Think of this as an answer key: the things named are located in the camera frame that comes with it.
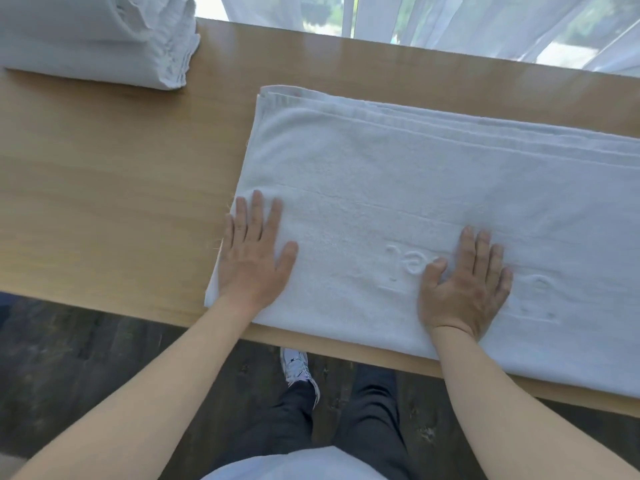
leg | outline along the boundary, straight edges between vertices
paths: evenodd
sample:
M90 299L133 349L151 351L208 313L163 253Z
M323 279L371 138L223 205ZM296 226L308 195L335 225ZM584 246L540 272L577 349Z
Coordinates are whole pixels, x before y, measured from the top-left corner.
M213 470L254 456L286 454L311 448L311 413L320 393L308 372L307 355L290 349L280 352L289 388L278 403L260 414L222 457Z
M358 366L333 444L388 480L418 480L400 433L396 372Z

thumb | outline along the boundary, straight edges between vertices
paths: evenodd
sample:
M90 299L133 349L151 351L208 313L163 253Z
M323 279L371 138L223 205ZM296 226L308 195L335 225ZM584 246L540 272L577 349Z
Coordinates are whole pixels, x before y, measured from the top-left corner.
M291 270L296 263L298 257L298 243L295 241L289 241L286 243L280 254L280 258L276 263L276 272L284 279L285 282L289 281Z
M446 268L447 260L444 258L437 258L435 261L429 263L422 274L422 286L436 288Z

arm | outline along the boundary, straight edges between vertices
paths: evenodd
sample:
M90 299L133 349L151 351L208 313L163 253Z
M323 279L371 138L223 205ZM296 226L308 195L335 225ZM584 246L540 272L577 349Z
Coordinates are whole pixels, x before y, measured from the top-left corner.
M244 329L282 292L296 259L287 243L279 263L273 246L282 202L262 229L262 195L227 217L220 297L153 362L36 454L14 480L136 478L155 480Z
M477 340L504 304L513 276L487 232L466 228L456 270L428 266L420 318L438 351L453 409L490 480L640 479L624 460L519 388Z

finger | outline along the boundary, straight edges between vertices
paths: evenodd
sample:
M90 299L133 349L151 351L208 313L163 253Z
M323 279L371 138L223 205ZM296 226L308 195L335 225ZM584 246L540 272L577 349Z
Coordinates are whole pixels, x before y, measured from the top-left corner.
M456 269L474 272L476 262L476 242L474 240L474 228L467 226L460 233L458 243L458 256L456 259Z
M236 218L234 227L234 246L244 242L246 236L246 199L238 197L236 199Z
M276 265L276 272L280 275L284 283L289 281L293 265L296 263L298 257L298 243L295 241L289 241L284 245L280 259Z
M225 216L225 238L222 240L222 246L220 250L222 252L221 257L226 257L231 250L231 246L234 243L234 218L231 214Z
M247 241L259 241L262 235L262 192L254 190L251 197L251 216L246 230Z
M276 242L278 236L278 228L280 227L280 219L282 218L282 201L279 198L273 199L271 203L271 211L269 212L269 218L267 224L264 225L262 230L262 241L266 241L270 244Z
M489 269L489 251L491 233L481 230L476 237L476 261L474 263L474 276L476 280L484 284L486 272Z
M444 258L437 258L434 262L429 263L422 274L422 287L436 288L446 268L447 260Z
M489 296L495 294L500 281L500 272L502 271L502 257L504 256L504 248L500 244L491 246L489 256L489 270L486 274L486 290Z
M508 268L504 268L500 273L500 283L498 284L498 291L495 293L495 302L498 306L498 310L507 301L509 294L511 293L511 285L513 284L513 272Z

white shirt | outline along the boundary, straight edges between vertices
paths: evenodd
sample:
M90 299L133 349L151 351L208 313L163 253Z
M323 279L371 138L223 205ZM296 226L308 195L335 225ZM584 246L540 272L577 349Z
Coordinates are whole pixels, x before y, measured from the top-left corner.
M385 480L373 468L338 448L300 450L287 455L236 461L202 480Z

